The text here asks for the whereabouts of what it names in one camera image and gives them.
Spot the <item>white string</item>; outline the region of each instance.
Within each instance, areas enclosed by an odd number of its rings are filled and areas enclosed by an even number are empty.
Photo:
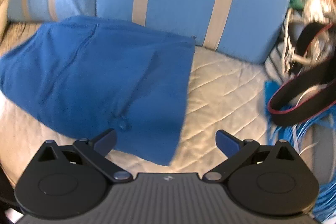
[[[298,154],[300,154],[299,144],[298,144],[297,135],[296,135],[296,125],[293,125],[292,131],[293,131],[294,149]]]
[[[304,93],[301,94],[299,100],[297,101],[296,103],[296,106],[298,106],[298,104],[300,103],[300,101],[302,100],[302,98],[309,92],[312,92],[312,91],[316,91],[316,90],[321,90],[321,89],[324,89],[325,87],[327,86],[327,84],[324,84],[324,85],[313,85],[311,86],[310,88],[308,88]]]
[[[317,141],[316,143],[313,143],[313,144],[310,144],[308,145],[306,148],[304,148],[300,153],[299,153],[299,156],[305,152],[306,150],[310,149],[310,148],[313,148],[315,145],[317,145],[319,143],[319,141]]]
[[[295,23],[302,23],[304,24],[304,21],[302,18],[299,18],[293,14],[293,9],[288,9],[285,22],[284,22],[284,39],[283,39],[283,52],[281,56],[281,63],[282,63],[282,72],[284,74],[288,73],[290,69],[290,63],[297,62],[304,66],[311,66],[318,64],[318,61],[312,60],[312,58],[302,57],[295,53],[295,48],[292,46],[292,43],[290,41],[290,37],[288,34],[288,26],[289,23],[295,22]]]

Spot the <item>metal screw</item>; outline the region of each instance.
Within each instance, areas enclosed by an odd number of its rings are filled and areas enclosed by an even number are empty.
[[[205,178],[207,180],[215,181],[215,180],[220,180],[222,178],[222,175],[218,172],[209,172],[205,174]]]
[[[117,180],[125,180],[130,178],[131,174],[126,171],[118,171],[114,173],[114,178]]]

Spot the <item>black strap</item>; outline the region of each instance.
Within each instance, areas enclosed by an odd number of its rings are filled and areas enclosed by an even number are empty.
[[[0,167],[0,208],[1,210],[8,208],[20,210],[19,204],[16,202],[14,196],[14,190],[1,167]]]
[[[321,24],[320,29],[317,25],[309,24],[300,35],[299,40],[302,44],[309,45],[314,37],[326,25]],[[294,99],[297,95],[308,88],[318,85],[327,84],[310,99],[292,107],[288,110],[282,108]],[[292,80],[281,86],[268,102],[268,110],[271,113],[273,122],[278,126],[290,126],[304,122],[311,117],[320,114],[331,105],[336,103],[336,54],[314,68],[305,71]]]
[[[319,23],[319,22],[311,22],[305,26],[302,33],[300,34],[297,41],[292,41],[293,37],[291,37],[292,45],[295,46],[295,53],[304,56],[311,41],[319,34],[320,31],[324,29],[324,27],[328,26],[327,24]],[[293,73],[297,75],[302,69],[302,64],[293,63],[290,69],[290,74]]]

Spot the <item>bed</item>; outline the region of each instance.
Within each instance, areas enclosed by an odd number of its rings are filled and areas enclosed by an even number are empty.
[[[0,18],[1,24],[6,25],[3,18]],[[20,22],[7,25],[0,55],[26,40],[39,26],[39,23]],[[263,65],[241,62],[196,47],[184,125],[169,166],[113,150],[107,158],[134,176],[138,172],[198,172],[203,175],[226,158],[215,145],[218,129],[240,139],[252,138],[266,144],[263,88],[267,79]],[[12,185],[47,139],[54,139],[58,145],[74,141],[47,128],[0,93],[0,163]]]

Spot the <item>green fabric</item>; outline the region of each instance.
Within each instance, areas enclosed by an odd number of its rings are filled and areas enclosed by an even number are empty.
[[[304,4],[302,0],[289,0],[288,8],[293,8],[295,10],[303,10]]]

